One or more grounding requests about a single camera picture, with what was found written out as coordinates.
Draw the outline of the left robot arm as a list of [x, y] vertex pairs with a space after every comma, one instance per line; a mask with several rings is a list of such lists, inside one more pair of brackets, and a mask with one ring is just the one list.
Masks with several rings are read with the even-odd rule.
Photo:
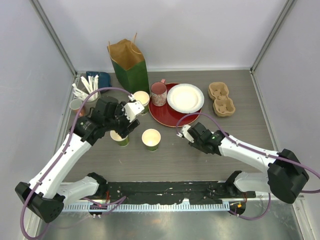
[[137, 116], [144, 111], [140, 101], [119, 102], [114, 97], [100, 98], [87, 116], [79, 117], [59, 150], [47, 165], [29, 182], [15, 187], [20, 200], [45, 223], [51, 223], [63, 208], [85, 197], [102, 199], [107, 181], [92, 172], [83, 179], [62, 186], [75, 163], [109, 131], [127, 137], [139, 124]]

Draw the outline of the green paper cups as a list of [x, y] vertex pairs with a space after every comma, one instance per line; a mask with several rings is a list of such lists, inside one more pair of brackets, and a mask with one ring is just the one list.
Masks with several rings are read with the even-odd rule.
[[145, 115], [148, 113], [149, 111], [149, 102], [150, 102], [150, 96], [147, 92], [145, 91], [137, 91], [133, 94], [134, 98], [136, 101], [140, 101], [141, 104], [144, 107], [143, 112], [141, 113], [141, 115]]

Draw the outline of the green paper cup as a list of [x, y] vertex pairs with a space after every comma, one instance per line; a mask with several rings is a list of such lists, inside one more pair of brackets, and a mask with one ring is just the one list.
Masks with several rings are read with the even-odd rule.
[[127, 135], [126, 137], [122, 138], [119, 134], [117, 134], [114, 130], [111, 130], [109, 132], [110, 137], [113, 141], [115, 141], [119, 146], [121, 147], [125, 147], [129, 144], [130, 142], [130, 138], [129, 135]]
[[158, 130], [150, 128], [143, 132], [141, 140], [148, 151], [154, 152], [159, 148], [161, 134]]

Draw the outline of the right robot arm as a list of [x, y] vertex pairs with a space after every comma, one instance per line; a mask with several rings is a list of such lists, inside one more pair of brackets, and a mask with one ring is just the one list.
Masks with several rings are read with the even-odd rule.
[[244, 192], [264, 192], [292, 204], [309, 180], [296, 155], [288, 149], [277, 152], [256, 147], [221, 130], [212, 132], [199, 122], [184, 125], [180, 132], [190, 146], [205, 154], [233, 158], [259, 171], [235, 171], [225, 186], [230, 197], [236, 198]]

